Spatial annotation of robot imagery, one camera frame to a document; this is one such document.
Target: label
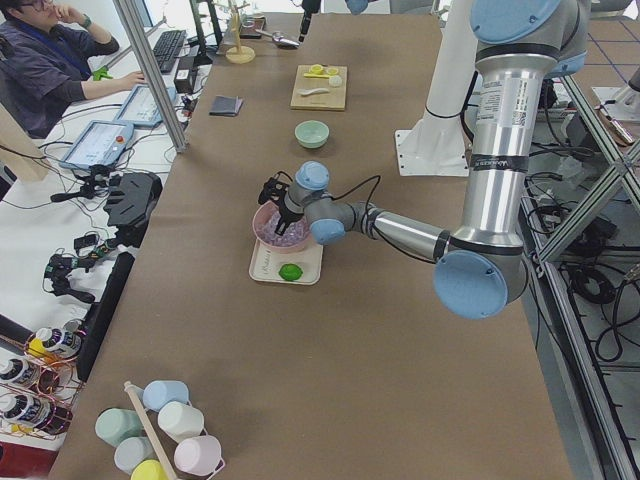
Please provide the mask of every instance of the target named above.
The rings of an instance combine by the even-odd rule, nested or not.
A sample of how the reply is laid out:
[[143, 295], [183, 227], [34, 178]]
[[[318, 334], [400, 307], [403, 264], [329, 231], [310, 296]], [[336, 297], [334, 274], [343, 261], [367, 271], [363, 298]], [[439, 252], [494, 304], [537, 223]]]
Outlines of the label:
[[482, 170], [526, 172], [528, 158], [514, 155], [473, 155], [471, 157], [471, 166], [476, 172]]
[[499, 128], [531, 128], [536, 118], [538, 81], [507, 78], [483, 84], [478, 124]]
[[35, 428], [44, 423], [49, 417], [49, 413], [51, 413], [49, 402], [44, 402], [35, 397], [28, 397], [27, 408], [20, 413], [18, 410], [20, 408], [20, 397], [18, 399], [18, 405], [6, 414], [5, 418], [8, 421], [15, 421], [20, 425]]
[[29, 388], [31, 385], [38, 381], [40, 377], [40, 368], [32, 363], [26, 362], [27, 368], [22, 371], [22, 374], [15, 378], [11, 383], [20, 385], [24, 388]]
[[78, 353], [82, 339], [75, 333], [53, 330], [53, 337], [45, 343], [45, 348], [62, 358], [69, 358]]

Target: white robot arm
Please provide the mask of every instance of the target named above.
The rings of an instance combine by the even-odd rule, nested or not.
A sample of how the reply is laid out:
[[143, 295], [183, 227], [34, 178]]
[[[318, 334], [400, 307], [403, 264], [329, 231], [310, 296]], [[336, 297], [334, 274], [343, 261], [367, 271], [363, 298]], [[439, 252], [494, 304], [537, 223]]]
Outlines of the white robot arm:
[[275, 199], [280, 231], [307, 219], [323, 245], [359, 231], [436, 263], [434, 288], [454, 313], [500, 312], [527, 283], [516, 233], [533, 127], [545, 76], [577, 71], [586, 56], [589, 0], [475, 0], [481, 101], [462, 225], [453, 232], [366, 203], [334, 202], [328, 170], [307, 162]]

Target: white spoon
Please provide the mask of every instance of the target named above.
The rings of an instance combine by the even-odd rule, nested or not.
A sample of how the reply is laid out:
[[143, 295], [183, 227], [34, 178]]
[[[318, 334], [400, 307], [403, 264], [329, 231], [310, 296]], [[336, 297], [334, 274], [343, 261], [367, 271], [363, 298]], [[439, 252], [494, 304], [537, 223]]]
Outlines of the white spoon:
[[309, 95], [315, 95], [316, 93], [329, 93], [328, 88], [310, 88], [309, 90], [304, 88], [299, 88], [296, 90], [298, 94], [302, 97], [308, 97]]

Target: table surface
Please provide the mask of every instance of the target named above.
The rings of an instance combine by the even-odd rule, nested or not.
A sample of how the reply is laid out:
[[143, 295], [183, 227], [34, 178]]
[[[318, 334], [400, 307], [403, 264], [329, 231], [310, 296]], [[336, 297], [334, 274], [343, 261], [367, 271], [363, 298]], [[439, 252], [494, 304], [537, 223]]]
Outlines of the table surface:
[[[268, 27], [293, 34], [299, 21]], [[400, 177], [395, 159], [440, 39], [430, 16], [318, 15], [299, 50], [246, 41], [252, 63], [212, 69], [50, 478], [123, 478], [93, 426], [131, 408], [126, 380], [156, 379], [189, 386], [221, 441], [221, 480], [572, 477], [519, 302], [458, 318], [431, 265], [355, 233], [325, 248], [314, 286], [248, 275], [262, 184], [311, 159], [335, 194], [381, 174], [378, 206], [459, 224], [466, 180]], [[345, 112], [289, 109], [296, 67], [312, 63], [348, 66]], [[239, 116], [208, 116], [215, 95], [243, 97]], [[293, 136], [308, 119], [331, 129], [317, 151]]]

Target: glasses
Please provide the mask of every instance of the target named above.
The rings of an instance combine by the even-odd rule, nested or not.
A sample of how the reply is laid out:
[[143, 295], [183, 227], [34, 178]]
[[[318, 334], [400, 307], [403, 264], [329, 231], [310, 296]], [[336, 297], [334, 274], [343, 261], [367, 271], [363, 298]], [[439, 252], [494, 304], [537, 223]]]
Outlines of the glasses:
[[46, 5], [51, 5], [53, 0], [35, 0], [34, 2], [22, 3], [21, 7], [33, 7], [36, 12], [42, 12]]

